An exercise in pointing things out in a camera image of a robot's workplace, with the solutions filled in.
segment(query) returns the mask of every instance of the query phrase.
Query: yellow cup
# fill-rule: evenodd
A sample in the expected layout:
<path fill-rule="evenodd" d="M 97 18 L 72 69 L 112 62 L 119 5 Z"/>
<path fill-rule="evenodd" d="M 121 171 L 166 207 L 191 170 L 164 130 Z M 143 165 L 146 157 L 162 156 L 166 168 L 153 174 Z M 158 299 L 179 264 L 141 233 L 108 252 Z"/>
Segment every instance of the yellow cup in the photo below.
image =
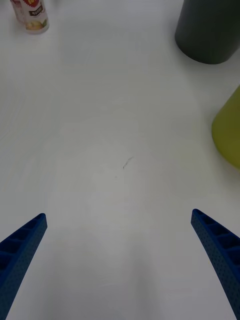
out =
<path fill-rule="evenodd" d="M 221 155 L 240 169 L 240 86 L 216 115 L 211 133 Z"/>

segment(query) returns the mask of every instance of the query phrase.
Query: white table surface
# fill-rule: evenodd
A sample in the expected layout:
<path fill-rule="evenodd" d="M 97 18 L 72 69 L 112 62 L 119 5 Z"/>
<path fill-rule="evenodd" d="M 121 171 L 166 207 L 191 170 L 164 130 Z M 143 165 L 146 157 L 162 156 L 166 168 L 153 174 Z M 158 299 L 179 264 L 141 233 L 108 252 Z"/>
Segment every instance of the white table surface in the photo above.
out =
<path fill-rule="evenodd" d="M 181 6 L 49 0 L 28 35 L 0 2 L 0 240 L 48 221 L 8 320 L 235 319 L 190 221 L 240 236 L 240 175 L 211 138 L 240 53 L 187 58 Z"/>

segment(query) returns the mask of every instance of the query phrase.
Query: perforated blue plastic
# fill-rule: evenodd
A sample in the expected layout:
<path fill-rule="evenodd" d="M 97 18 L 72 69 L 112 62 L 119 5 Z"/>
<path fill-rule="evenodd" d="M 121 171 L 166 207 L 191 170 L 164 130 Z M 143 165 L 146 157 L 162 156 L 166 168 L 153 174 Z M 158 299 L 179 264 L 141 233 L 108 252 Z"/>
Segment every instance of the perforated blue plastic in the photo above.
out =
<path fill-rule="evenodd" d="M 40 213 L 0 243 L 0 320 L 5 320 L 47 229 Z"/>
<path fill-rule="evenodd" d="M 198 209 L 192 211 L 191 224 L 240 320 L 240 238 Z"/>

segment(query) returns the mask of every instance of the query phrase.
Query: yellow-green cup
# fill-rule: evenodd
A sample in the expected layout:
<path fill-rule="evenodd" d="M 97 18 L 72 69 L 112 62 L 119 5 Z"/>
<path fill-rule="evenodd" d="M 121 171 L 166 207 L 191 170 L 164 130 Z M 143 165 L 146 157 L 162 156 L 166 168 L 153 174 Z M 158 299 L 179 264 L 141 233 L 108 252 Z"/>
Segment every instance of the yellow-green cup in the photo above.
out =
<path fill-rule="evenodd" d="M 240 169 L 240 86 L 216 115 L 211 133 L 221 155 Z"/>

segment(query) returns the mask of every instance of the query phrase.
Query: red label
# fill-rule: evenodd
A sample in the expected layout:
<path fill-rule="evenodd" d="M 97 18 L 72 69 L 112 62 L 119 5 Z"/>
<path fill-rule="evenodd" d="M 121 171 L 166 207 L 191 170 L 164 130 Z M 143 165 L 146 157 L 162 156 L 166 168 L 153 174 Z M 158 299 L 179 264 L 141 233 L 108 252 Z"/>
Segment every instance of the red label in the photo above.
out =
<path fill-rule="evenodd" d="M 39 4 L 39 0 L 23 0 L 28 6 L 35 8 Z"/>

